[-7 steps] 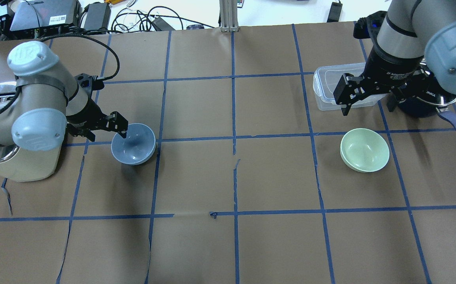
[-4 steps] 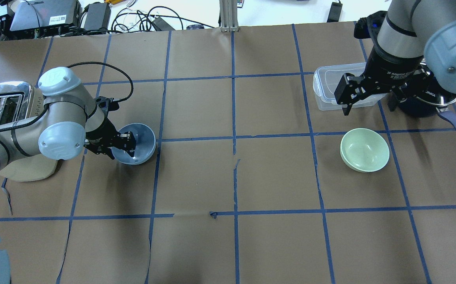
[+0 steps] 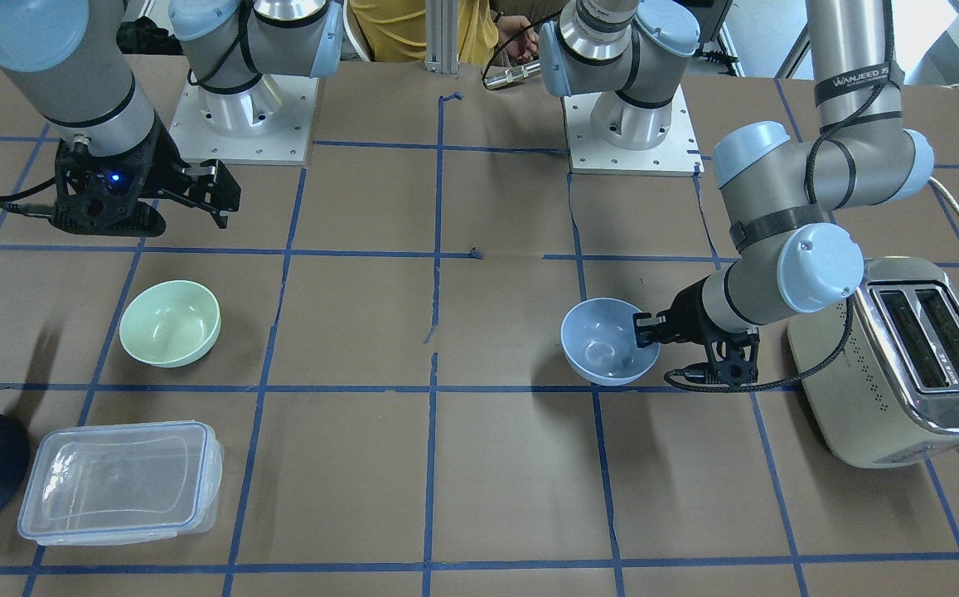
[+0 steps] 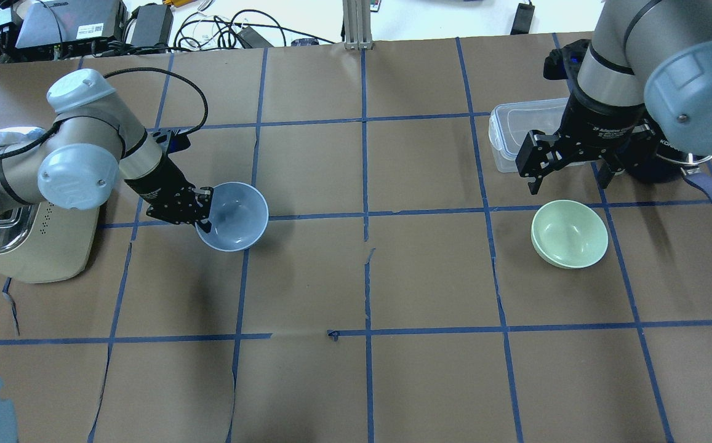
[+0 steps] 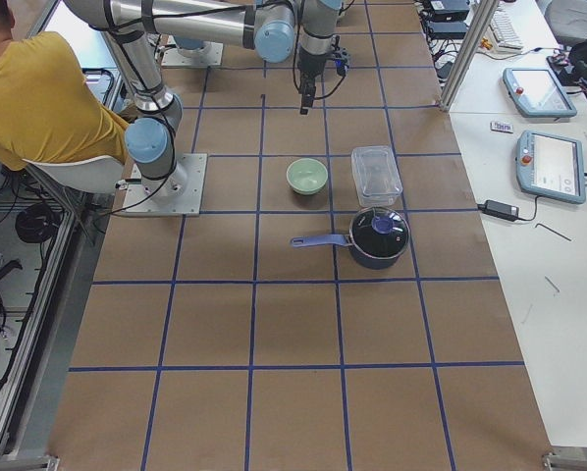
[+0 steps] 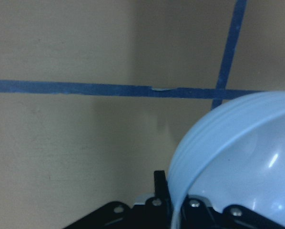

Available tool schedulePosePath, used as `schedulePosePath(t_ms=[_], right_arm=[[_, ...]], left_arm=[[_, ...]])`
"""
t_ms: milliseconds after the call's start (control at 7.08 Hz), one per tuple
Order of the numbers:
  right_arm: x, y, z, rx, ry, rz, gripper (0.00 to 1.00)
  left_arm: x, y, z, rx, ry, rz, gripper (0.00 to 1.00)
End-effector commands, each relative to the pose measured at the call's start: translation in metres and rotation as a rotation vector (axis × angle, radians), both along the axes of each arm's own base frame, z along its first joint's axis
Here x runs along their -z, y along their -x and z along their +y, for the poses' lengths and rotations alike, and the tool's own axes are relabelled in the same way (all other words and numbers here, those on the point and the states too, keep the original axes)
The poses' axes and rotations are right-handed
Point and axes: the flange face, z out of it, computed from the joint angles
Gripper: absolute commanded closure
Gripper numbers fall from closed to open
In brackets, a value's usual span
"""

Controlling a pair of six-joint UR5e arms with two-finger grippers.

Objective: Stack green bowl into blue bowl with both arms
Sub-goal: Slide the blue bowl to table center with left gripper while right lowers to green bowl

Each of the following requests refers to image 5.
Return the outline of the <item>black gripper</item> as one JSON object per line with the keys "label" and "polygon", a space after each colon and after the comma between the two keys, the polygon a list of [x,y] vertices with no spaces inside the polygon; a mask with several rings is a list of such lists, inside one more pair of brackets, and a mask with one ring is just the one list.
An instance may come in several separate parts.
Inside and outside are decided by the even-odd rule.
{"label": "black gripper", "polygon": [[299,84],[296,86],[300,95],[299,114],[307,115],[313,107],[316,93],[316,80],[324,72],[331,52],[312,54],[304,48],[297,50],[296,66],[299,71]]}

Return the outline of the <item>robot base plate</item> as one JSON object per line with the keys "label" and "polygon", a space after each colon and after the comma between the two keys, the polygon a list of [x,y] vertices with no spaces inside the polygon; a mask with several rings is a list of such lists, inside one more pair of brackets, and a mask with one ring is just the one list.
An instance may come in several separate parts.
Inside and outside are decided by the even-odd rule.
{"label": "robot base plate", "polygon": [[127,217],[198,216],[207,167],[206,153],[183,153],[176,157],[176,170],[166,179],[162,188],[157,183],[141,177],[133,164],[131,178],[125,190],[119,215]]}

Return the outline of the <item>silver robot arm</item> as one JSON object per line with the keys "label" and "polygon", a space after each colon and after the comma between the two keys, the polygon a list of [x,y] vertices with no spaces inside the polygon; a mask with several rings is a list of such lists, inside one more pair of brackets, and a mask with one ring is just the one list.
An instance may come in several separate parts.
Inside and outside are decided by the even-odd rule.
{"label": "silver robot arm", "polygon": [[320,98],[316,80],[327,61],[336,63],[340,75],[347,72],[347,54],[336,34],[339,1],[70,1],[67,6],[103,33],[140,114],[125,136],[140,174],[123,203],[123,213],[131,216],[198,214],[205,178],[205,155],[176,151],[183,106],[162,79],[148,34],[235,45],[269,63],[292,58],[302,115]]}

